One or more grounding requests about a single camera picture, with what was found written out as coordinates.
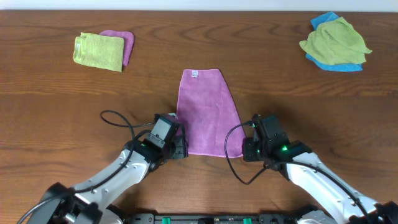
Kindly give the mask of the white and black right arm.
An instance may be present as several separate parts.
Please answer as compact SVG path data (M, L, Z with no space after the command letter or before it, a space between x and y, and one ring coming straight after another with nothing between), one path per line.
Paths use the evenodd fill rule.
M397 204L381 204L338 177L302 141L289 141L276 117L253 116L245 122L254 134L243 144L246 162L263 162L304 189L337 223L397 223Z

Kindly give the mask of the purple microfiber cloth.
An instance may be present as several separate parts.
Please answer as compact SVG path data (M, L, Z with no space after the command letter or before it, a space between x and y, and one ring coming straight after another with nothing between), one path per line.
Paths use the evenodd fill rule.
M180 81L177 119L185 126L188 153L237 158L245 138L239 115L220 70L185 69Z

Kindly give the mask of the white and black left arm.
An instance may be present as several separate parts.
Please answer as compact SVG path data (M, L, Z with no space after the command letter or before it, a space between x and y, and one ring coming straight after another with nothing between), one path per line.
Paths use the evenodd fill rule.
M119 157L88 180L49 187L20 223L123 223L111 204L171 159L188 156L185 128L174 113L156 114L154 127L133 134Z

